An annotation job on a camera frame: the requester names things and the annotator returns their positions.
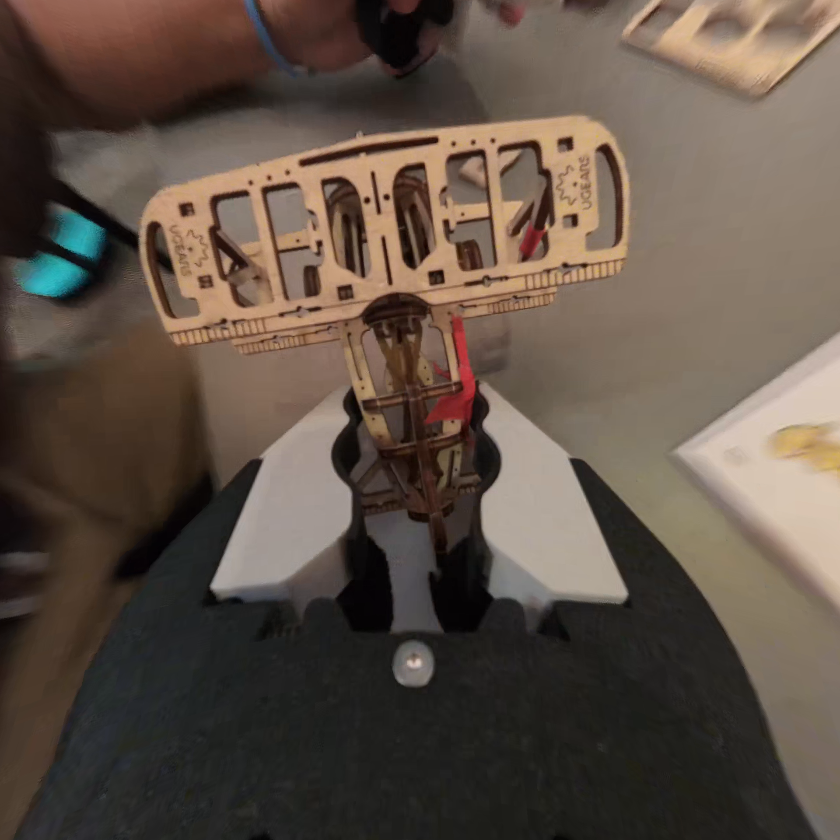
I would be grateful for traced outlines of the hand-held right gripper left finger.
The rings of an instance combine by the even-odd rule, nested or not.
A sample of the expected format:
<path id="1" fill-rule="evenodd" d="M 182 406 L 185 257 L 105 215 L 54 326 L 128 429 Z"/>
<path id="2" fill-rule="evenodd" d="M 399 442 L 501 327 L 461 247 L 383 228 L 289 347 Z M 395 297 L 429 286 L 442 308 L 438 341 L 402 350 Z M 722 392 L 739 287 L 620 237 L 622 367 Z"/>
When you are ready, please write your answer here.
<path id="1" fill-rule="evenodd" d="M 217 601 L 277 602 L 299 623 L 336 601 L 355 631 L 389 631 L 389 570 L 350 473 L 361 457 L 351 389 L 326 397 L 261 456 L 210 584 Z"/>

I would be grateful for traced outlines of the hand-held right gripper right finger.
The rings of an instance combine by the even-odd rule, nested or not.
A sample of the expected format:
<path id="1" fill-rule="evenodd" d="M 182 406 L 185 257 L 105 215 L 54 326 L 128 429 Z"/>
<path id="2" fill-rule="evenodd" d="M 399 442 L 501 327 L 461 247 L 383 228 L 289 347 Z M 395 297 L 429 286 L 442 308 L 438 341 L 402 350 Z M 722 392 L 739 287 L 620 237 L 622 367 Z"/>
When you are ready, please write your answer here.
<path id="1" fill-rule="evenodd" d="M 518 605 L 531 631 L 560 603 L 628 606 L 565 449 L 485 383 L 470 429 L 478 484 L 469 529 L 451 552 L 451 627 L 476 630 L 500 601 Z"/>

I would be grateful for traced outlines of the wooden biplane model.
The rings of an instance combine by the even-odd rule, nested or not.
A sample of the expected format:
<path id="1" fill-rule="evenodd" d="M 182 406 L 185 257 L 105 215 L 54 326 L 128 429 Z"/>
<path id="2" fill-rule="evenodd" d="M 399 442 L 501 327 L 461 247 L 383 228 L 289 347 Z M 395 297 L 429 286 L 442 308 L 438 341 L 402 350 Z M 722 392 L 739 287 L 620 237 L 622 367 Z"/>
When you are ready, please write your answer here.
<path id="1" fill-rule="evenodd" d="M 630 181 L 581 116 L 383 133 L 158 192 L 138 249 L 182 347 L 338 340 L 376 457 L 365 514 L 404 510 L 436 556 L 476 399 L 468 319 L 550 305 L 625 266 Z"/>

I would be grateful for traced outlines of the person's left forearm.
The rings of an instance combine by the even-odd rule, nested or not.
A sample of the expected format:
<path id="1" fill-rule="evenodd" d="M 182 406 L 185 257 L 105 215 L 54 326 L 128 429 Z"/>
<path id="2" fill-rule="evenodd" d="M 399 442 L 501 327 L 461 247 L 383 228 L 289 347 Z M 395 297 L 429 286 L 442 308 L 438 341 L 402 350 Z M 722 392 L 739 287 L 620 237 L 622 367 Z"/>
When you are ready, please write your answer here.
<path id="1" fill-rule="evenodd" d="M 2 111 L 115 129 L 257 77 L 252 2 L 2 2 Z"/>

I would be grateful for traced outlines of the grey desk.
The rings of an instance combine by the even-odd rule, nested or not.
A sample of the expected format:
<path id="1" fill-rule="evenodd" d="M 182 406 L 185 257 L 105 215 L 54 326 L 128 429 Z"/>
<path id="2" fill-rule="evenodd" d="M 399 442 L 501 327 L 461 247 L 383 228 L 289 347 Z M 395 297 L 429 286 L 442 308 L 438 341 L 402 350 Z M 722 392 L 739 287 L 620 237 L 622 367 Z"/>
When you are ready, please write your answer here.
<path id="1" fill-rule="evenodd" d="M 619 44 L 641 3 L 557 7 L 456 62 L 276 73 L 135 133 L 59 136 L 63 176 L 134 227 L 163 185 L 354 136 L 582 114 L 631 181 L 623 272 L 508 321 L 493 387 L 585 459 L 702 590 L 740 652 L 795 791 L 838 838 L 838 618 L 671 459 L 838 332 L 838 39 L 752 101 Z"/>

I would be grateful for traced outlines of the person's left hand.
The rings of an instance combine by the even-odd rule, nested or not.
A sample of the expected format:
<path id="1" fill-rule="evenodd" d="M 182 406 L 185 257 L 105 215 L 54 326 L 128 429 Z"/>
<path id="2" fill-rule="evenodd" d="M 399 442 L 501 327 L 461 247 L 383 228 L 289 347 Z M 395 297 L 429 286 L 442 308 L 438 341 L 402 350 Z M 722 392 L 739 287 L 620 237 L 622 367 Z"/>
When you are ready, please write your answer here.
<path id="1" fill-rule="evenodd" d="M 279 52 L 316 72 L 348 69 L 372 57 L 363 42 L 355 1 L 283 1 L 271 13 Z"/>

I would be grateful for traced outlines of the person's beige pants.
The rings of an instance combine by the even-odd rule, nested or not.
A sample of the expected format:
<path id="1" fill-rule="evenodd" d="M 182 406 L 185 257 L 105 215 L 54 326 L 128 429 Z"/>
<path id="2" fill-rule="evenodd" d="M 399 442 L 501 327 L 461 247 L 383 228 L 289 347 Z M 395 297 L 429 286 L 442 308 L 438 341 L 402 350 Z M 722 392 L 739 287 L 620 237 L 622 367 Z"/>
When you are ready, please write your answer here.
<path id="1" fill-rule="evenodd" d="M 2 838 L 54 758 L 84 673 L 136 583 L 124 556 L 207 487 L 191 358 L 151 321 L 2 384 L 2 501 L 47 556 L 35 613 L 2 641 Z"/>

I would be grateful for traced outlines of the white instruction booklet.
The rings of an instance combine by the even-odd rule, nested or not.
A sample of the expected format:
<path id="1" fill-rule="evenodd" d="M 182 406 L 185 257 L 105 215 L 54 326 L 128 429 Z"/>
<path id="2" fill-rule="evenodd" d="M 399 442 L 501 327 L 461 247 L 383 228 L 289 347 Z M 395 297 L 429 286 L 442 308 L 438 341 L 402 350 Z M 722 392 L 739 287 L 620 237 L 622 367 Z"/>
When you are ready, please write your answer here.
<path id="1" fill-rule="evenodd" d="M 838 334 L 673 457 L 752 541 L 838 614 Z"/>

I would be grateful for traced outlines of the teal shoe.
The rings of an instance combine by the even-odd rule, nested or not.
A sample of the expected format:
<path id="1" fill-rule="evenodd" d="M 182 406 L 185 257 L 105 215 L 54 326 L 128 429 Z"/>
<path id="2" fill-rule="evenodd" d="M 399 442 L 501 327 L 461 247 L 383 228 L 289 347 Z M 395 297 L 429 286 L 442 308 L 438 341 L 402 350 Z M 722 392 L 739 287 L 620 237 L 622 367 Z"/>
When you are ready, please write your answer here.
<path id="1" fill-rule="evenodd" d="M 44 237 L 46 250 L 12 261 L 17 288 L 55 303 L 74 301 L 92 289 L 109 259 L 106 229 L 78 211 L 52 203 Z"/>

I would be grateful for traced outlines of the wooden sheet with round holes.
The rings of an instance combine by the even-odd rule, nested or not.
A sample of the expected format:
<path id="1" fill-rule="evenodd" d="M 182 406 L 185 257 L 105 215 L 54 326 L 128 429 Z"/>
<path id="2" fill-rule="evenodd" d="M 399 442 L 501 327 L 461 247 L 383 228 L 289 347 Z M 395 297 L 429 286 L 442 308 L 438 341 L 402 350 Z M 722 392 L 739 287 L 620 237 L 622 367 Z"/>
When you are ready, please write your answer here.
<path id="1" fill-rule="evenodd" d="M 630 19 L 622 42 L 761 98 L 838 26 L 838 1 L 653 1 Z"/>

